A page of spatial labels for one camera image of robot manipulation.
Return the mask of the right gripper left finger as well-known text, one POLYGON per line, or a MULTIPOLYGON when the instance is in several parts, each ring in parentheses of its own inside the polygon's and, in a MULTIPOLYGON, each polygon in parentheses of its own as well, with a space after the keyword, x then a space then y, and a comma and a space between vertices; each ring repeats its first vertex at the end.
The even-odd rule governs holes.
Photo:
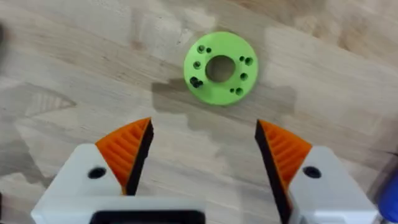
POLYGON ((96 141, 80 144, 66 160, 46 197, 135 195, 154 137, 150 118, 129 123, 96 141))

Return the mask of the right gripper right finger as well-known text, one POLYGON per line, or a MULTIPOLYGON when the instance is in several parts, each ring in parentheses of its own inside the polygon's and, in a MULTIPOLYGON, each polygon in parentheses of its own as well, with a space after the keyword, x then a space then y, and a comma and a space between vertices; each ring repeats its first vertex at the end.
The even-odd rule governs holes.
POLYGON ((336 154, 259 119, 255 140, 281 223, 367 224, 378 211, 336 154))

